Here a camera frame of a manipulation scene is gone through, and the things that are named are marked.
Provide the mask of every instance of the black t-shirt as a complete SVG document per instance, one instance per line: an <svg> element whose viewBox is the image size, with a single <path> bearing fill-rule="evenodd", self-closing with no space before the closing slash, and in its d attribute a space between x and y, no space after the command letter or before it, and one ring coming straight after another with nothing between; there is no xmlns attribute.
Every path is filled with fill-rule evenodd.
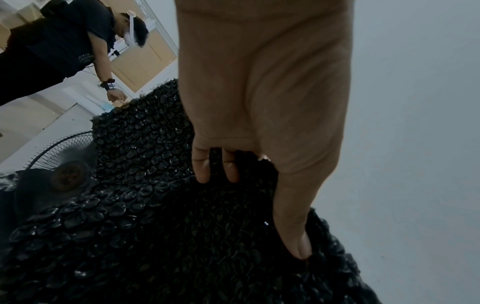
<svg viewBox="0 0 480 304"><path fill-rule="evenodd" d="M73 0L61 11L60 18L41 18L12 29L21 41L45 62L71 77L94 61L87 32L115 44L115 20L112 10L99 0Z"/></svg>

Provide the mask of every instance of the wire fan guard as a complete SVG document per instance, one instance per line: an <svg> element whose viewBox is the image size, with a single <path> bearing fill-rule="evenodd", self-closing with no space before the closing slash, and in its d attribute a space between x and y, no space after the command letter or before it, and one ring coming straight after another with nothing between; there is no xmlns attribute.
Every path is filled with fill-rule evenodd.
<svg viewBox="0 0 480 304"><path fill-rule="evenodd" d="M62 164L61 153L63 150L70 147L83 149L92 141L91 131L66 136L45 148L27 165L25 170L32 168L54 170Z"/></svg>

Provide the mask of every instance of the human hand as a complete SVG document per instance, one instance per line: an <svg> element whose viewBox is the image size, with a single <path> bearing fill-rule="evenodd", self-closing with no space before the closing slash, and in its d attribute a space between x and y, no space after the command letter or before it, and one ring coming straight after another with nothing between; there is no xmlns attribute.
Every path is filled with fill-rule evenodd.
<svg viewBox="0 0 480 304"><path fill-rule="evenodd" d="M125 101L127 100L127 95L120 89L111 89L106 92L106 96L109 101L112 103L115 101Z"/></svg>
<svg viewBox="0 0 480 304"><path fill-rule="evenodd" d="M290 253L306 259L310 205L340 155L353 2L276 2L176 0L179 90L195 130L197 180L210 178L210 148L222 147L232 182L241 178L235 151L265 154L279 172L275 227Z"/></svg>

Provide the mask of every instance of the black bubble wrap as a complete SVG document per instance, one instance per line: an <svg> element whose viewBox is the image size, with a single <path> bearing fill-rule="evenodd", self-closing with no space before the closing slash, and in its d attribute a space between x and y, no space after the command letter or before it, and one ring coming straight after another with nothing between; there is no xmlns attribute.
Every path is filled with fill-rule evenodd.
<svg viewBox="0 0 480 304"><path fill-rule="evenodd" d="M95 180L13 232L0 302L380 303L313 210L314 255L305 263L287 253L268 161L238 154L241 182L230 184L213 151L211 181L195 181L177 81L94 118L93 136Z"/></svg>

